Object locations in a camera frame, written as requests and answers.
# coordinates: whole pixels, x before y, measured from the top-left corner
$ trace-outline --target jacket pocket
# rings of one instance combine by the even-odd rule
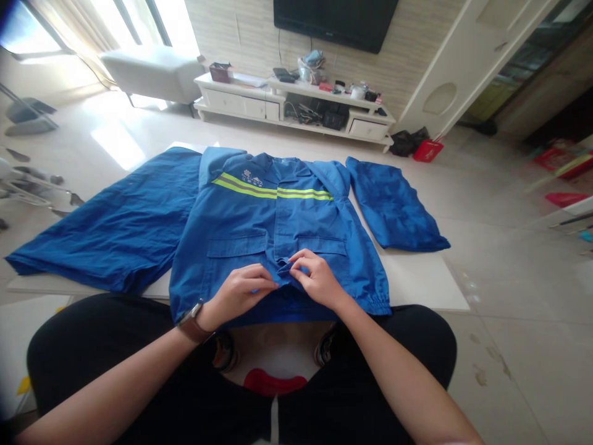
[[[229,238],[210,238],[206,251],[206,267],[200,290],[208,301],[214,296],[233,269],[251,264],[266,265],[267,235],[253,234]]]
[[[307,248],[327,261],[342,287],[351,283],[349,260],[346,256],[346,242],[339,238],[298,237],[298,249]]]

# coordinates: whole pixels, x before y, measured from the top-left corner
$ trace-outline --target cabinet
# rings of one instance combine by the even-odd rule
[[[387,125],[354,119],[349,134],[363,138],[382,140],[387,132]]]
[[[243,98],[241,96],[214,90],[205,90],[203,94],[208,99],[208,105],[213,109],[232,113],[245,113]]]
[[[280,121],[280,105],[276,102],[266,102],[266,119],[269,121]]]
[[[266,118],[266,101],[261,101],[251,98],[243,98],[245,104],[245,114],[249,117],[257,117],[258,119]]]
[[[349,95],[333,95],[320,90],[317,85],[300,81],[284,83],[239,73],[233,74],[230,83],[213,81],[209,72],[194,79],[194,82],[200,86],[203,97],[193,106],[205,122],[209,114],[226,114],[309,132],[380,143],[384,153],[393,144],[389,134],[395,119],[384,104],[352,99]],[[323,125],[306,125],[292,116],[285,116],[284,108],[289,93],[303,96],[298,100],[317,98],[348,105],[350,115],[345,128],[335,130]]]

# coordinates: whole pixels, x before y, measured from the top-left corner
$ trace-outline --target drawer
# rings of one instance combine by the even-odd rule
[[[348,133],[367,139],[381,140],[387,133],[387,125],[354,119]]]
[[[266,119],[269,121],[280,120],[280,105],[275,102],[266,102]]]
[[[266,118],[266,101],[257,99],[243,98],[245,103],[245,114],[249,117],[257,117],[258,119]]]
[[[208,99],[209,107],[220,111],[245,114],[245,105],[241,96],[214,90],[205,90],[203,93]]]

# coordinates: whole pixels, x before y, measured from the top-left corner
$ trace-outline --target forearm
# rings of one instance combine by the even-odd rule
[[[415,442],[482,444],[426,367],[352,298],[344,299],[336,312],[355,338],[389,406]]]
[[[196,346],[171,329],[52,409],[23,431],[18,443],[112,443]]]

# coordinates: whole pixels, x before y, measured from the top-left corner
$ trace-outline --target blue work jacket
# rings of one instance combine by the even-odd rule
[[[199,192],[173,261],[174,320],[208,301],[233,269],[261,263],[280,288],[231,325],[333,320],[288,273],[308,248],[368,313],[391,314],[389,286],[371,239],[348,199],[350,174],[336,161],[304,162],[207,148]]]

